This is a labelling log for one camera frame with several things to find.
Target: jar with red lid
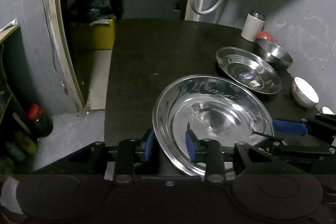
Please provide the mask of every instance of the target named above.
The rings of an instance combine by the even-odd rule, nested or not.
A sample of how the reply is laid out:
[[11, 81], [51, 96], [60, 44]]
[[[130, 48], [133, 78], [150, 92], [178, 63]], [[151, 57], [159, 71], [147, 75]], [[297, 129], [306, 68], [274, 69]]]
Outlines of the jar with red lid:
[[53, 130], [53, 121], [45, 113], [44, 108], [37, 104], [31, 105], [27, 111], [27, 118], [36, 128], [36, 134], [39, 137], [48, 136]]

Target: floor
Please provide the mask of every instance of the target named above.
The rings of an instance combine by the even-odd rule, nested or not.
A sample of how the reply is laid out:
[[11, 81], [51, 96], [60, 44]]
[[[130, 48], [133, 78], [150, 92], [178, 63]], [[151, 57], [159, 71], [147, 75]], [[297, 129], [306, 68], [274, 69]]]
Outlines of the floor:
[[40, 169], [95, 141], [103, 141], [104, 120], [104, 111], [53, 116], [54, 129], [38, 141], [33, 169]]
[[86, 109], [105, 109], [112, 50], [77, 54], [77, 70], [81, 73], [81, 91], [88, 93]]

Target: red lid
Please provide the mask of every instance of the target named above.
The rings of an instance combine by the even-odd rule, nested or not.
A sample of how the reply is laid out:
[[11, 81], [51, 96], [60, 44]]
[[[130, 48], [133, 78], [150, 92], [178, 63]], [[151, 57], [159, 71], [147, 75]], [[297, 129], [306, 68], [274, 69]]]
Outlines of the red lid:
[[27, 110], [27, 118], [29, 120], [36, 120], [40, 116], [42, 109], [43, 107], [37, 104], [31, 105], [31, 107]]

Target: metal basin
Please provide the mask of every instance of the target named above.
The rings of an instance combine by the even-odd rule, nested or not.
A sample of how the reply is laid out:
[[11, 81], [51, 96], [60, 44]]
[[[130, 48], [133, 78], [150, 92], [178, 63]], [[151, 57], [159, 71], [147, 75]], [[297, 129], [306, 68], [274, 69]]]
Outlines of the metal basin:
[[256, 38], [254, 53], [269, 63], [275, 70], [286, 70], [293, 64], [293, 59], [288, 52], [264, 38]]
[[205, 164], [190, 162], [185, 144], [187, 124], [198, 139], [218, 140], [233, 147], [237, 141], [256, 145], [273, 136], [272, 119], [263, 104], [247, 89], [230, 80], [190, 75], [170, 84], [157, 99], [153, 127], [171, 162], [188, 175], [204, 176]]
[[216, 52], [219, 67], [234, 81], [261, 94], [275, 94], [281, 89], [276, 71], [259, 56], [235, 47]]

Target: round blue sticker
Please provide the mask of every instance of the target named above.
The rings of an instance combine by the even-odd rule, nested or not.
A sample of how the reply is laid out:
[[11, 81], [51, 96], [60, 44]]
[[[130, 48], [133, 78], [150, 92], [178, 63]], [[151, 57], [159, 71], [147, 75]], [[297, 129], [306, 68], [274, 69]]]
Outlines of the round blue sticker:
[[238, 77], [243, 79], [243, 80], [249, 80], [254, 77], [254, 74], [252, 72], [242, 72], [238, 74]]

